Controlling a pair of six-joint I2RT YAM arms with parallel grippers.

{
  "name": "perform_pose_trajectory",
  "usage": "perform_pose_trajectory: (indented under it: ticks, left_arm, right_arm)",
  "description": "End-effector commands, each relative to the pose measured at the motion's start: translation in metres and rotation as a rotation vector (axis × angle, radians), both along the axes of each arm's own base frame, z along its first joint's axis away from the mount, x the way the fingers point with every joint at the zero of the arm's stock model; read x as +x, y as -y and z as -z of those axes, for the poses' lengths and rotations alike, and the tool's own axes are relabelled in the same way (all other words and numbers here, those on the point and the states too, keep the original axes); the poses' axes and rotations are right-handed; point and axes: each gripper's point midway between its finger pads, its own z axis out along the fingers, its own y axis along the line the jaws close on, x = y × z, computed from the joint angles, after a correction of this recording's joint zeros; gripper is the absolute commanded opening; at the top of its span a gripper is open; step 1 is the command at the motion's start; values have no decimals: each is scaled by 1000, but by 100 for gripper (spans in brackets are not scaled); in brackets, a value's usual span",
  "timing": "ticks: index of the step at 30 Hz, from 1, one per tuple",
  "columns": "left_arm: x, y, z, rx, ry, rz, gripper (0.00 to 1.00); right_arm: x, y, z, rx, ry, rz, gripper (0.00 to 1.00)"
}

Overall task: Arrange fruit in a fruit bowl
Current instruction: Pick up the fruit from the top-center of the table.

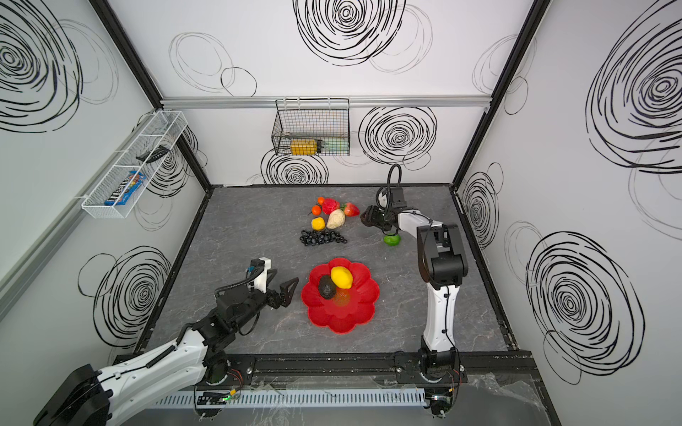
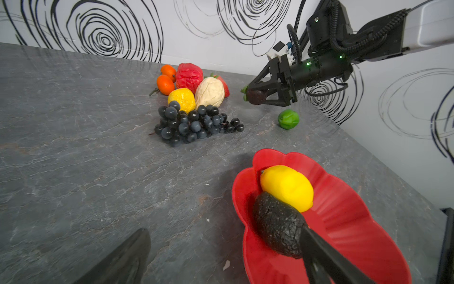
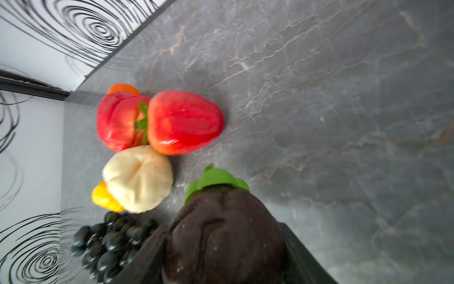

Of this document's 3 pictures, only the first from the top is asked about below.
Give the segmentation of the dark wrinkled avocado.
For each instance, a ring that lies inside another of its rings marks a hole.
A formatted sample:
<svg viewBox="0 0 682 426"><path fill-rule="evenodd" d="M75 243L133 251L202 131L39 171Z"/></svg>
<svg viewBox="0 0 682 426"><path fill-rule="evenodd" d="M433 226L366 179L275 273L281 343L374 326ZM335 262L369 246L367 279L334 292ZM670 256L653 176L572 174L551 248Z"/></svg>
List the dark wrinkled avocado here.
<svg viewBox="0 0 682 426"><path fill-rule="evenodd" d="M337 294L337 285L334 283L330 275L323 275L318 283L318 291L320 296L325 300L332 300Z"/></svg>

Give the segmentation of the large yellow lemon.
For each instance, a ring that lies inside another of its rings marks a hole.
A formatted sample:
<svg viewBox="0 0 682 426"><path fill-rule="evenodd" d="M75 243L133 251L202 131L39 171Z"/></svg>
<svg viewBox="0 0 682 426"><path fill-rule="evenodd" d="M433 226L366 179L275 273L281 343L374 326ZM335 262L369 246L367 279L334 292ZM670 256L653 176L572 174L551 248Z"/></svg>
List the large yellow lemon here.
<svg viewBox="0 0 682 426"><path fill-rule="evenodd" d="M335 266L330 270L330 278L339 289L351 289L353 287L353 274L344 266Z"/></svg>

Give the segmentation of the red flower shaped bowl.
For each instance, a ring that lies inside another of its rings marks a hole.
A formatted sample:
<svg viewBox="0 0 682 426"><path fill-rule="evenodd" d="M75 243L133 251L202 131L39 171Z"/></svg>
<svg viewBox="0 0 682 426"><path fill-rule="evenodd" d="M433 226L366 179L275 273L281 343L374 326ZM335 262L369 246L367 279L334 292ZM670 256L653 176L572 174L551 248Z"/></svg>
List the red flower shaped bowl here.
<svg viewBox="0 0 682 426"><path fill-rule="evenodd" d="M324 276L331 276L334 267L346 268L353 276L353 284L350 289L338 289L333 298L325 299L319 285ZM348 334L357 326L369 323L375 315L379 296L380 287L369 268L342 257L313 268L301 294L309 321L338 335Z"/></svg>

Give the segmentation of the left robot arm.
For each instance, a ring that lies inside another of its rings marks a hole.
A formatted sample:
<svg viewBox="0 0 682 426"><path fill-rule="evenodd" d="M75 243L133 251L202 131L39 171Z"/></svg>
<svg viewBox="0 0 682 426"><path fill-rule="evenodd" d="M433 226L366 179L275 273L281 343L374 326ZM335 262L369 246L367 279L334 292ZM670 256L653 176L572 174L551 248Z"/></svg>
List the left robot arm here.
<svg viewBox="0 0 682 426"><path fill-rule="evenodd" d="M216 306L170 342L99 370L73 370L37 413L35 425L120 425L157 401L227 365L225 349L266 307L291 304L299 280L279 289L220 289Z"/></svg>

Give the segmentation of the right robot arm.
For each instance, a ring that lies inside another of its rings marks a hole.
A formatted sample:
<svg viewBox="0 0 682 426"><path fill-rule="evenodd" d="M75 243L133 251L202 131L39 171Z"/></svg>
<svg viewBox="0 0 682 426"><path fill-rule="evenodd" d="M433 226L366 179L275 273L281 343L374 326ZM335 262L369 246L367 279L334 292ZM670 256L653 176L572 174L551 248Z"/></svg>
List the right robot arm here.
<svg viewBox="0 0 682 426"><path fill-rule="evenodd" d="M456 299L468 264L459 226L410 208L399 186L378 189L375 202L361 214L362 223L386 237L408 234L417 243L417 267L427 288L426 328L419 348L421 374L429 380L438 370L460 372L454 337Z"/></svg>

